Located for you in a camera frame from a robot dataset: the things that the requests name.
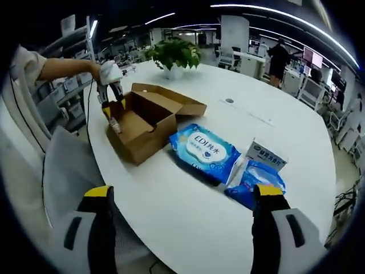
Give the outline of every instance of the green leaves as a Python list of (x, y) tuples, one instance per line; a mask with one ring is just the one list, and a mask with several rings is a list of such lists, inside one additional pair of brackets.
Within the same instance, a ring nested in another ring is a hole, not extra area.
[(172, 37), (167, 41), (160, 41), (152, 46), (144, 53), (147, 60), (155, 61), (155, 64), (162, 69), (165, 65), (168, 70), (171, 70), (175, 63), (178, 67), (186, 68), (189, 66), (195, 68), (199, 65), (201, 54), (199, 48), (178, 37)]

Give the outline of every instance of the potted plant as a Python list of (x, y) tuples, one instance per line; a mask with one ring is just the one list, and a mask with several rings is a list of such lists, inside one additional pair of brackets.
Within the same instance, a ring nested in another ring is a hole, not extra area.
[(165, 70), (168, 79), (181, 77), (187, 66), (196, 68), (201, 58), (196, 45), (178, 37), (160, 41), (144, 54), (147, 60), (153, 60), (157, 67)]

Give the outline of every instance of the person's hand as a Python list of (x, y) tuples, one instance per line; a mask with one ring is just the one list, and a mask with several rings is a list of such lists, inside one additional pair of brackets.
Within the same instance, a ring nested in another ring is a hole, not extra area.
[(97, 82), (100, 81), (100, 68), (101, 65), (91, 62), (90, 73)]

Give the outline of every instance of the blue package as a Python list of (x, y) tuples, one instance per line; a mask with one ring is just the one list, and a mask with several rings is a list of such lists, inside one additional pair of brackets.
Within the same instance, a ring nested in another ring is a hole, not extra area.
[(256, 184), (278, 187), (285, 194), (285, 183), (278, 171), (254, 160), (248, 161), (240, 185), (228, 187), (224, 193), (250, 210), (253, 210), (255, 207), (253, 187)]
[(233, 145), (198, 124), (190, 124), (169, 140), (181, 160), (223, 184), (241, 155)]

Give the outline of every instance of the open cardboard box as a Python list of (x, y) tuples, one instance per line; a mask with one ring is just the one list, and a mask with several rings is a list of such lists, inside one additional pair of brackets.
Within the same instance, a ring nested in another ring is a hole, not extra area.
[(110, 102), (122, 133), (109, 126), (107, 136), (119, 156), (137, 165), (162, 149), (177, 132), (176, 115), (202, 116), (206, 110), (203, 103), (151, 84), (134, 83), (124, 97), (125, 110)]

